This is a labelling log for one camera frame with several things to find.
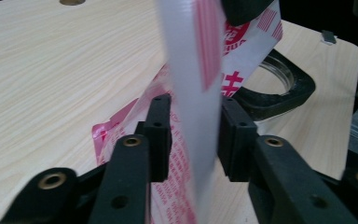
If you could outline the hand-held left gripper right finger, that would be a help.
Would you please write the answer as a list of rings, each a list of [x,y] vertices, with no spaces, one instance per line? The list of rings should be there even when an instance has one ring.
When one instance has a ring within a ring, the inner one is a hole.
[[[246,182],[260,224],[358,224],[285,139],[260,135],[233,98],[221,107],[218,158],[231,182]]]

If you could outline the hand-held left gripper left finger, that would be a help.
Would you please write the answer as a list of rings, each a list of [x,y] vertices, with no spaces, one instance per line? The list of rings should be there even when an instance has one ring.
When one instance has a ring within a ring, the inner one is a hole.
[[[171,101],[168,93],[154,97],[135,133],[116,141],[88,224],[150,224],[151,184],[169,174]]]

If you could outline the pink printed plastic bag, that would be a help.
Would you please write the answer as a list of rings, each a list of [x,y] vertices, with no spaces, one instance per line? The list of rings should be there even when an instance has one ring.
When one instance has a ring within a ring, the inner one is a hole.
[[[220,105],[282,38],[279,0],[258,17],[228,26],[220,0],[159,0],[168,61],[142,96],[92,129],[97,162],[134,132],[151,100],[172,97],[169,177],[151,187],[151,224],[207,224]]]

